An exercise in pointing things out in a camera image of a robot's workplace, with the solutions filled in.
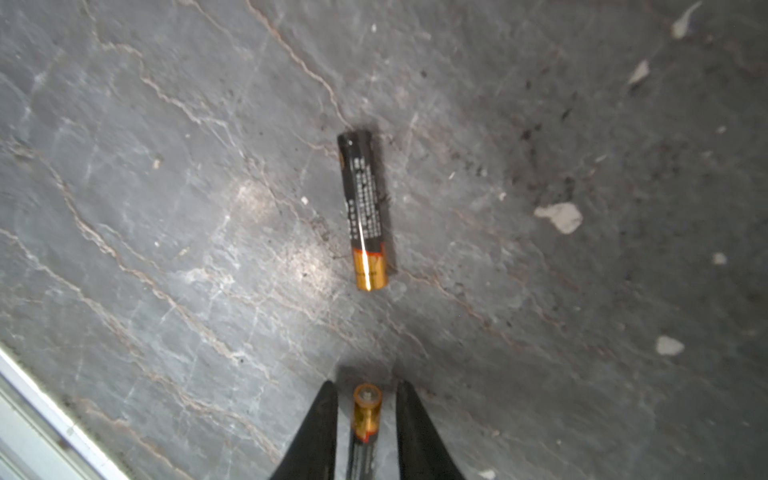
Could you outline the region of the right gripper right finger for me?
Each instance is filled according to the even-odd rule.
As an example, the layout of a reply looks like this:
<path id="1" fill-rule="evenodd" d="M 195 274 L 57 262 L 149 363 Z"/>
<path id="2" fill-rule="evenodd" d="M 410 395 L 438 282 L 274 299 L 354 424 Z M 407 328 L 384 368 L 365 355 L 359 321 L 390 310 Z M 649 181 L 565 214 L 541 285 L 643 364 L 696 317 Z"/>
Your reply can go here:
<path id="1" fill-rule="evenodd" d="M 414 386 L 405 380 L 396 392 L 398 464 L 402 480 L 464 480 Z"/>

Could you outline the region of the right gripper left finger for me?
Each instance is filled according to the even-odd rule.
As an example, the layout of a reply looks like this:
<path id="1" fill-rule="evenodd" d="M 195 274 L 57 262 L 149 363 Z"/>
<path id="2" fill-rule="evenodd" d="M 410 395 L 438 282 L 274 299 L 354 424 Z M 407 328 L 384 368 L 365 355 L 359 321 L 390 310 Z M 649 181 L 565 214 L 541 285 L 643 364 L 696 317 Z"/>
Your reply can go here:
<path id="1" fill-rule="evenodd" d="M 326 380 L 271 480 L 335 478 L 338 410 L 337 387 Z"/>

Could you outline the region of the black gold AAA battery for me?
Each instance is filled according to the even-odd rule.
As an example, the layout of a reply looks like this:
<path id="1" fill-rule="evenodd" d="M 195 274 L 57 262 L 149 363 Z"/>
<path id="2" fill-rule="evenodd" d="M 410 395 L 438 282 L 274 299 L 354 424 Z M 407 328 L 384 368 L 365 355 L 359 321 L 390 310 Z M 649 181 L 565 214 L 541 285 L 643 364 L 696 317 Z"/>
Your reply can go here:
<path id="1" fill-rule="evenodd" d="M 347 131 L 337 137 L 337 145 L 356 286 L 380 290 L 388 274 L 372 134 Z"/>
<path id="2" fill-rule="evenodd" d="M 370 383 L 358 385 L 353 392 L 347 480 L 374 478 L 382 399 L 381 390 Z"/>

